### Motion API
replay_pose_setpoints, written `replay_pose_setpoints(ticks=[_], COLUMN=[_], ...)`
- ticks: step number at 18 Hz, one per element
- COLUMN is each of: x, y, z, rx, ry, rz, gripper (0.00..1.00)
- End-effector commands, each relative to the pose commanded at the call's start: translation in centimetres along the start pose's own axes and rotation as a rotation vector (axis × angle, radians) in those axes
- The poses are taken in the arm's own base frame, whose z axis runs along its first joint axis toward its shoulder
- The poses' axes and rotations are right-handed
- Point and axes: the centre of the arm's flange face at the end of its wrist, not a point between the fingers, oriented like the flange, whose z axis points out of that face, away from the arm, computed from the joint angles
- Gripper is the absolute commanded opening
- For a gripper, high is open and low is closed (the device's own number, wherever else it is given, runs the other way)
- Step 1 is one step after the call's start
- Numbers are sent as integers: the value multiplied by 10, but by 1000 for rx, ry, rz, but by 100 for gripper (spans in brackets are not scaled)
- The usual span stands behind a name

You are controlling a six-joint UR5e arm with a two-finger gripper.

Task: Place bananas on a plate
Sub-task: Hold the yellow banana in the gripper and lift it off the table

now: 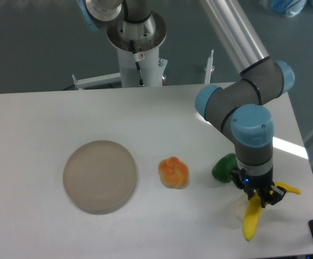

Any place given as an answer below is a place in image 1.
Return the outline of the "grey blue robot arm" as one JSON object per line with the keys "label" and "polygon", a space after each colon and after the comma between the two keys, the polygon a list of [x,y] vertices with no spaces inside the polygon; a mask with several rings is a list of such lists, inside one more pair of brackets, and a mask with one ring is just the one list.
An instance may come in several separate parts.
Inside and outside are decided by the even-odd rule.
{"label": "grey blue robot arm", "polygon": [[[107,28],[108,38],[127,55],[120,61],[123,87],[160,86],[160,60],[148,58],[166,38],[164,20],[150,1],[79,1],[88,24]],[[237,165],[230,177],[249,199],[260,206],[274,205],[286,189],[273,181],[274,125],[266,103],[290,90],[295,81],[292,68],[273,61],[238,1],[202,1],[216,34],[241,79],[221,88],[205,86],[195,98],[195,108],[235,147]]]}

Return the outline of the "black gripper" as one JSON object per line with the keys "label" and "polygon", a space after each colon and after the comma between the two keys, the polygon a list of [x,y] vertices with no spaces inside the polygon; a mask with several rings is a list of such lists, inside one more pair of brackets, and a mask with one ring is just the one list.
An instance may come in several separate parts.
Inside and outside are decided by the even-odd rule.
{"label": "black gripper", "polygon": [[244,190],[248,201],[255,192],[260,192],[261,207],[275,205],[280,202],[287,193],[281,186],[275,186],[273,182],[273,167],[262,175],[249,175],[245,169],[234,167],[230,173],[232,182],[238,189]]}

